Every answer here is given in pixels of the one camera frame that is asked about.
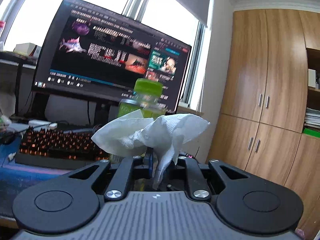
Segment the white paper towel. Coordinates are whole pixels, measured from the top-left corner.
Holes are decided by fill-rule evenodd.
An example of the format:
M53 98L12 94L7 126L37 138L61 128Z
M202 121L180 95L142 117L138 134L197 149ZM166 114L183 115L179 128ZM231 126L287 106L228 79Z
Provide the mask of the white paper towel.
M153 176L157 189L171 162L177 163L183 145L202 134L210 122L194 114L145 118L140 109L114 119L91 137L105 152L123 158L141 155L153 148L158 164Z

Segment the green juice bottle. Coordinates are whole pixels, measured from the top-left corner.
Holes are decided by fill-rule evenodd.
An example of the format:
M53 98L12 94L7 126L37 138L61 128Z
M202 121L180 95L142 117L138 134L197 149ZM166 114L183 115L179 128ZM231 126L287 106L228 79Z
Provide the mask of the green juice bottle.
M158 104L162 91L163 85L160 82L138 79L133 97L120 101L118 116L113 122L125 123L129 127L129 135L144 129L166 112L167 108Z

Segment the black backlit keyboard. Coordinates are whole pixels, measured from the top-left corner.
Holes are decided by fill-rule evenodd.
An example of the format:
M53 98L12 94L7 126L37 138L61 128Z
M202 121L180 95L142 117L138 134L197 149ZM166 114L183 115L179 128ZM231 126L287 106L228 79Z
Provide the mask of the black backlit keyboard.
M100 160L109 154L91 139L92 133L63 132L61 130L39 131L27 129L22 137L15 162L18 164L75 170Z

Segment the black computer monitor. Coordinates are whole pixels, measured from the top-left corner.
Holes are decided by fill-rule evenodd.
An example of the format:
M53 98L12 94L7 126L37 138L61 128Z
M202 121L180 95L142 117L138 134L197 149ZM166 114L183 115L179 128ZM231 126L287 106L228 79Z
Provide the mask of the black computer monitor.
M177 111L191 46L83 0L62 0L36 64L32 90L119 102L140 78L160 82L159 104Z

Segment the wooden wardrobe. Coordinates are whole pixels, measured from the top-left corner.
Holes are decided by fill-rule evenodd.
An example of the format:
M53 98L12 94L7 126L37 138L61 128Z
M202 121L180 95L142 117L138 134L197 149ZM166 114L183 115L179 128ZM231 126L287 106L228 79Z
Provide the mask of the wooden wardrobe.
M233 14L227 81L208 154L295 191L298 227L319 233L319 138L303 133L306 110L319 109L308 71L319 70L319 14L255 9Z

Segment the blue desk mat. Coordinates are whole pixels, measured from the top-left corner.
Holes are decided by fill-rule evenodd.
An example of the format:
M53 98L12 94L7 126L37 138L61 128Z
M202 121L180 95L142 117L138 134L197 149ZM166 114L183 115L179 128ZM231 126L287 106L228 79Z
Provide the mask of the blue desk mat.
M12 218L12 203L24 189L39 182L67 173L67 170L43 168L17 164L9 161L8 155L18 151L21 138L17 137L11 144L1 144L1 216Z

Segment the crumpled white tissue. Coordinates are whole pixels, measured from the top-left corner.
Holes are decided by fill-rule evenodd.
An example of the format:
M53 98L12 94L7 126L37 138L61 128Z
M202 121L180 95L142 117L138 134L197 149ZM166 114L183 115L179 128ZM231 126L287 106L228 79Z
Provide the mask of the crumpled white tissue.
M0 92L0 109L5 116L11 116L15 113L16 97L14 93L1 91Z

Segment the black desk shelf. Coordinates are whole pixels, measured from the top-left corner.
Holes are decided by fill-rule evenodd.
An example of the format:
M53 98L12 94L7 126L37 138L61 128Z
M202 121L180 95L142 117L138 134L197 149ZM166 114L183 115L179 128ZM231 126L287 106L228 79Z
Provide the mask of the black desk shelf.
M20 85L21 85L21 76L22 69L24 65L30 65L32 67L36 67L37 58L33 56L24 56L20 54L16 54L10 51L1 51L1 62L5 61L6 64L9 62L17 64L17 74L16 74L16 82L15 82L15 115L19 113L19 96L20 96Z

